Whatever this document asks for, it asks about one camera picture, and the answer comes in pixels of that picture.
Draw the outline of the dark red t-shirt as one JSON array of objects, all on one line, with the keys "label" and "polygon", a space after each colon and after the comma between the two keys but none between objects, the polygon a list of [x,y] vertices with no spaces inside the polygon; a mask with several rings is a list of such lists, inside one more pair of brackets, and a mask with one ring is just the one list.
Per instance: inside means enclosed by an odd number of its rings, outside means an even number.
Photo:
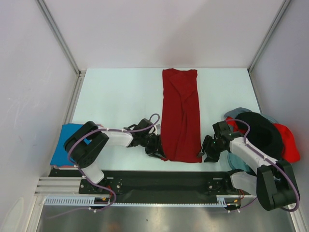
[{"label": "dark red t-shirt", "polygon": [[201,163],[197,70],[166,69],[162,81],[161,143],[165,160]]}]

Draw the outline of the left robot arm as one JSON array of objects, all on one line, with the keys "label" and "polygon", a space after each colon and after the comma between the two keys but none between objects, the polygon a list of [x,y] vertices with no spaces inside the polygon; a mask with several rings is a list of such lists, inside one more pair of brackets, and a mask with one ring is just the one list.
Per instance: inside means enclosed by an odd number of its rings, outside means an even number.
[{"label": "left robot arm", "polygon": [[123,129],[109,129],[88,121],[65,141],[63,147],[68,154],[69,162],[90,181],[90,188],[96,193],[102,193],[107,187],[107,182],[96,160],[104,147],[142,146],[148,156],[166,158],[157,123],[158,121],[153,123],[150,119],[144,118],[138,124]]}]

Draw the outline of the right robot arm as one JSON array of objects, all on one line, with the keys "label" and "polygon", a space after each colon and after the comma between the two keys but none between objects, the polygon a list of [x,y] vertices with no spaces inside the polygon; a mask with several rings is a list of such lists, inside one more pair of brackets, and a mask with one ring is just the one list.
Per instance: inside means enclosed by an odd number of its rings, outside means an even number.
[{"label": "right robot arm", "polygon": [[295,212],[300,206],[300,193],[291,164],[277,160],[254,146],[248,133],[233,132],[227,121],[213,124],[214,135],[204,138],[199,157],[205,162],[218,162],[220,154],[228,151],[241,158],[254,175],[237,171],[223,181],[223,189],[234,194],[241,189],[254,195],[261,206],[267,210],[280,208]]}]

